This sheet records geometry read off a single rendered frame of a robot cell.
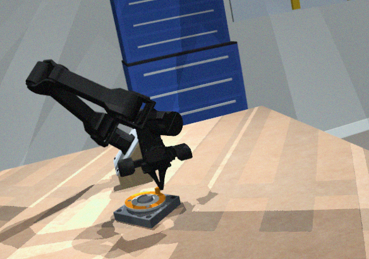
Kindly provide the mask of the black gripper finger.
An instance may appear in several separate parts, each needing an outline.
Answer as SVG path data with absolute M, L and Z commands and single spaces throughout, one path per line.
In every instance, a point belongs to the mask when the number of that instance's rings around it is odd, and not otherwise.
M 142 170 L 142 171 L 143 171 L 143 170 Z M 149 171 L 149 170 L 147 170 L 147 171 L 143 171 L 143 173 L 144 173 L 144 174 L 148 173 L 148 174 L 152 177 L 152 179 L 155 181 L 155 183 L 156 183 L 156 185 L 158 186 L 158 188 L 160 189 L 160 191 L 162 190 L 162 189 L 161 189 L 160 182 L 159 182 L 159 180 L 158 180 L 158 177 L 157 177 L 157 175 L 156 175 L 156 172 L 155 172 L 155 171 Z
M 168 164 L 169 167 L 171 167 L 171 163 Z M 168 168 L 169 168 L 168 167 Z M 168 169 L 167 168 L 167 169 Z M 158 169 L 158 173 L 159 173 L 159 182 L 160 182 L 160 185 L 161 185 L 161 189 L 163 190 L 164 189 L 164 179 L 165 179 L 165 174 L 166 174 L 166 171 L 167 169 Z

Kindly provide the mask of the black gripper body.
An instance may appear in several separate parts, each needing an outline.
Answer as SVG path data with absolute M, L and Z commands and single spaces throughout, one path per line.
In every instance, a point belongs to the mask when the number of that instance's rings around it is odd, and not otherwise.
M 160 135 L 151 135 L 151 136 L 145 136 L 145 137 L 137 137 L 138 143 L 140 146 L 140 151 L 142 154 L 142 159 L 139 160 L 133 160 L 132 157 L 128 157 L 125 159 L 121 159 L 118 161 L 118 169 L 120 177 L 125 177 L 134 174 L 135 168 L 140 167 L 143 169 L 143 171 L 148 170 L 147 160 L 143 158 L 143 144 L 145 142 L 148 142 L 149 145 L 155 145 L 157 144 L 157 140 L 161 139 Z M 192 152 L 191 148 L 185 144 L 179 144 L 173 146 L 175 157 L 178 158 L 180 161 L 191 159 Z

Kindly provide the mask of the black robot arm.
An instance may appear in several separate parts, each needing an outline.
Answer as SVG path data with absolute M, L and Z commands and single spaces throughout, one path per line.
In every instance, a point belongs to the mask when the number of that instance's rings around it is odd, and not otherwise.
M 30 91 L 50 96 L 70 111 L 100 146 L 110 144 L 123 154 L 128 152 L 135 137 L 119 129 L 119 124 L 135 129 L 138 137 L 177 136 L 183 128 L 180 113 L 155 110 L 156 102 L 150 97 L 123 88 L 107 88 L 52 59 L 38 61 L 26 79 L 26 85 Z M 94 111 L 77 95 L 103 107 L 107 114 Z M 143 109 L 142 102 L 146 103 Z M 144 144 L 143 158 L 147 160 L 149 171 L 167 169 L 168 163 L 175 160 L 173 146 L 166 147 L 162 139 L 155 145 Z

